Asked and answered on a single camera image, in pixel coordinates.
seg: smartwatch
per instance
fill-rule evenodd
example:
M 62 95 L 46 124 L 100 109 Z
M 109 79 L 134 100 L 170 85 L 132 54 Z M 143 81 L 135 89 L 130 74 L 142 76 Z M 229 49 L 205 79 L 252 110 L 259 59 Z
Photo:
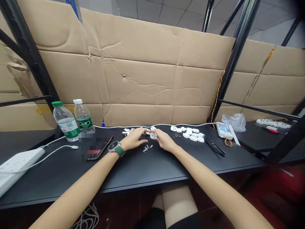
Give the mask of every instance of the smartwatch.
M 125 151 L 122 149 L 119 141 L 115 141 L 115 142 L 111 143 L 108 146 L 108 151 L 117 152 L 120 157 L 122 157 L 125 154 Z

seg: plastic bag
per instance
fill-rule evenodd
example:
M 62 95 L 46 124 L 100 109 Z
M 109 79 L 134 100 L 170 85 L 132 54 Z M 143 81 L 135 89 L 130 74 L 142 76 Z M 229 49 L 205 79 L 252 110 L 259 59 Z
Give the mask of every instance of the plastic bag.
M 234 114 L 230 116 L 228 114 L 222 115 L 222 122 L 231 125 L 233 130 L 236 132 L 244 132 L 246 131 L 246 120 L 242 113 Z

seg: white electrical outlet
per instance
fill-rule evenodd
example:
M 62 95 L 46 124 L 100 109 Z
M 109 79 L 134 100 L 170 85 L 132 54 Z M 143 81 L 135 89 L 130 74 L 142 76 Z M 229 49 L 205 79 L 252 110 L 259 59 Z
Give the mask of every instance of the white electrical outlet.
M 26 169 L 44 154 L 44 149 L 34 149 L 16 154 L 0 165 L 0 197 L 27 171 L 6 174 L 3 172 L 18 172 Z

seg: green watch strap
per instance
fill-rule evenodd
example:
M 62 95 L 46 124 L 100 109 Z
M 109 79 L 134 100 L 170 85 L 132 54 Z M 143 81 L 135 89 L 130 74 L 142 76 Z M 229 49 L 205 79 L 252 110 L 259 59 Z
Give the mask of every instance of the green watch strap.
M 120 145 L 118 145 L 114 150 L 118 153 L 120 157 L 122 157 L 125 154 L 125 151 Z

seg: bottle label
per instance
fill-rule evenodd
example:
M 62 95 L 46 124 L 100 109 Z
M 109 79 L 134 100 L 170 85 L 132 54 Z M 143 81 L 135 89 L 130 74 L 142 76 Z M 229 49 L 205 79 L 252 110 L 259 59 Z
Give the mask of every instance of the bottle label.
M 79 127 L 81 129 L 87 129 L 91 126 L 93 126 L 93 122 L 92 122 L 92 118 L 87 118 L 87 119 L 83 119 L 83 120 L 77 120 Z
M 58 125 L 67 138 L 78 136 L 78 134 L 80 133 L 75 119 Z

